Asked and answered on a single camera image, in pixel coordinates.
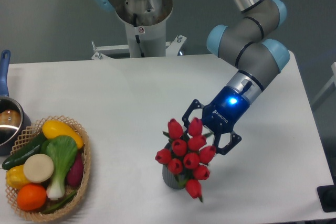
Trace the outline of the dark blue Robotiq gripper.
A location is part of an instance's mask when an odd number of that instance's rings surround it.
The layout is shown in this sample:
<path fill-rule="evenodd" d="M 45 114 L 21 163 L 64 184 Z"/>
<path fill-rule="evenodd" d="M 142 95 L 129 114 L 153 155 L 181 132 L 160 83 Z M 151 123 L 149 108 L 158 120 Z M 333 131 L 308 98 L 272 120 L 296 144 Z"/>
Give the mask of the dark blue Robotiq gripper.
<path fill-rule="evenodd" d="M 194 99 L 182 116 L 184 132 L 188 132 L 189 117 L 194 110 L 201 109 L 202 123 L 215 133 L 213 146 L 216 154 L 226 155 L 242 139 L 233 131 L 235 123 L 249 108 L 249 102 L 229 86 L 223 87 L 213 101 L 204 106 L 198 99 Z M 224 147 L 219 147 L 221 134 L 229 133 L 229 142 Z"/>

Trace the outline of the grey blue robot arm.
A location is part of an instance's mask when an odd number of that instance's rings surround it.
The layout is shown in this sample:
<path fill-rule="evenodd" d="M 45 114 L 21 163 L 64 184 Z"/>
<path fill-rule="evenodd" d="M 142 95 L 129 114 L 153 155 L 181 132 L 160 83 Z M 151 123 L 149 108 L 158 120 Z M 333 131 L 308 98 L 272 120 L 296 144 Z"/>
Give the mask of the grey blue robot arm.
<path fill-rule="evenodd" d="M 172 0 L 94 1 L 123 21 L 132 58 L 167 55 L 166 20 L 173 9 Z M 177 152 L 185 149 L 189 136 L 198 136 L 207 128 L 214 134 L 215 152 L 227 154 L 241 140 L 234 132 L 235 123 L 290 59 L 283 44 L 267 38 L 285 21 L 285 4 L 280 0 L 234 1 L 243 20 L 234 27 L 214 27 L 206 46 L 237 73 L 210 104 L 194 100 L 183 115 L 183 124 L 169 123 L 171 147 Z"/>

